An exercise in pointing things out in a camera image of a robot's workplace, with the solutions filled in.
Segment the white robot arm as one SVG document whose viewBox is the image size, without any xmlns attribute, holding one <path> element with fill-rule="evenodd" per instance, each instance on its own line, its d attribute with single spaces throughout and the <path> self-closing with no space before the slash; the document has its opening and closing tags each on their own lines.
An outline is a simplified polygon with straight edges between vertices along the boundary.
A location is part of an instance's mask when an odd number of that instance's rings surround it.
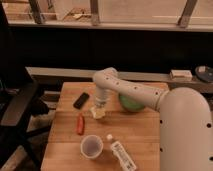
<svg viewBox="0 0 213 171">
<path fill-rule="evenodd" d="M 159 113 L 160 171 L 213 171 L 213 113 L 201 93 L 125 81 L 112 67 L 95 72 L 93 82 L 97 107 L 113 90 Z"/>
</svg>

